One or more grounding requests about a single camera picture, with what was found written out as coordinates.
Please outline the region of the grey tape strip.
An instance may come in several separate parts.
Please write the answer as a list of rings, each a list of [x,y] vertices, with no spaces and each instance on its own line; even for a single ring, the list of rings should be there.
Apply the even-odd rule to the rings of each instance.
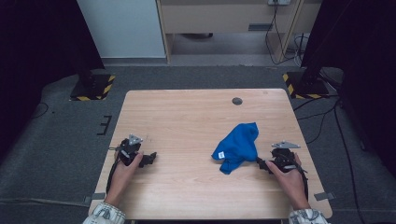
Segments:
[[[91,196],[85,196],[83,202],[85,204],[90,204],[93,200],[103,200],[106,197],[104,192],[93,193]]]
[[[314,197],[317,201],[333,200],[335,199],[335,194],[332,192],[321,192],[321,193],[316,193]]]

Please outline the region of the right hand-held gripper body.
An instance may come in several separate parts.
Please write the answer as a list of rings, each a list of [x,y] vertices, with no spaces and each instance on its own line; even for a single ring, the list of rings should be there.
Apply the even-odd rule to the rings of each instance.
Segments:
[[[283,140],[272,144],[272,148],[273,163],[280,171],[287,173],[290,170],[300,168],[300,165],[295,160],[294,153],[290,151],[292,148],[300,148],[299,145]]]

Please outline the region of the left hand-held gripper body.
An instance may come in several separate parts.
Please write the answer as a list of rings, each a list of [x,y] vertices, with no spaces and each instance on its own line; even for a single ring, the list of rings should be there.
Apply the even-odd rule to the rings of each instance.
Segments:
[[[142,138],[133,134],[130,134],[128,138],[121,141],[118,157],[124,165],[129,166],[133,162],[142,142]]]

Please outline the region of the white cabinet panel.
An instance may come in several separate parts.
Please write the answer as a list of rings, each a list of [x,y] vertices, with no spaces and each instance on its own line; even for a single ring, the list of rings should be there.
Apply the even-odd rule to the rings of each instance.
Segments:
[[[156,0],[78,0],[105,59],[164,58]]]

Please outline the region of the blue cloth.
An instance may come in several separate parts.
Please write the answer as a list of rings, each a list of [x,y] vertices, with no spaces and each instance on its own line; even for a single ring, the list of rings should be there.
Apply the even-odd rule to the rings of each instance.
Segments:
[[[259,129],[255,122],[240,123],[223,138],[213,151],[211,157],[216,161],[222,161],[219,170],[229,175],[244,161],[254,162],[258,157],[255,140],[259,135]]]

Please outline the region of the light wooden desk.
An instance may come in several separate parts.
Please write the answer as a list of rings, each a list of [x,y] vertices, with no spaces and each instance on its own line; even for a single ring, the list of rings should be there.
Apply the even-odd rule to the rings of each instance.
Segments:
[[[175,34],[266,32],[276,60],[286,58],[297,34],[309,34],[323,0],[291,0],[289,6],[268,6],[268,0],[156,0],[165,53]]]

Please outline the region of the black curtain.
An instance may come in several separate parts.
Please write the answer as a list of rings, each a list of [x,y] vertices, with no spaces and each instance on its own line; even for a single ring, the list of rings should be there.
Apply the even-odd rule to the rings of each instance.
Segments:
[[[0,0],[0,162],[45,86],[102,68],[78,0]]]
[[[303,66],[343,71],[347,113],[396,178],[396,0],[322,0]]]

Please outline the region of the person's left hand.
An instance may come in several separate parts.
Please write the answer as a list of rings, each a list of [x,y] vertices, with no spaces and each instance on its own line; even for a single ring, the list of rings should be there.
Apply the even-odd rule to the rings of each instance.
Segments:
[[[122,199],[122,195],[128,188],[135,171],[139,167],[139,163],[143,159],[142,153],[137,153],[133,162],[125,166],[122,162],[117,165],[117,168],[112,176],[110,189],[106,195],[105,203],[118,207]]]

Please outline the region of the person's right hand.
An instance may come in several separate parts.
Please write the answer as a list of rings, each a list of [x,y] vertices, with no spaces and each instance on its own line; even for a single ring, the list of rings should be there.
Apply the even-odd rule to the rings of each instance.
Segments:
[[[294,210],[310,209],[311,206],[304,193],[303,177],[297,169],[283,173],[270,161],[266,162],[270,171],[274,174],[279,186],[290,200],[290,205]]]

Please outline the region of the black striped stand base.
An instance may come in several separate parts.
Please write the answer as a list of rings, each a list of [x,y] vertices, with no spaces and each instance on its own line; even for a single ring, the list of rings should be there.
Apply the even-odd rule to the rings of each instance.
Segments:
[[[292,99],[327,98],[329,91],[317,77],[307,77],[304,72],[287,72],[282,75]]]
[[[71,101],[90,101],[106,99],[115,76],[110,74],[91,75],[87,81],[81,78],[70,94]]]

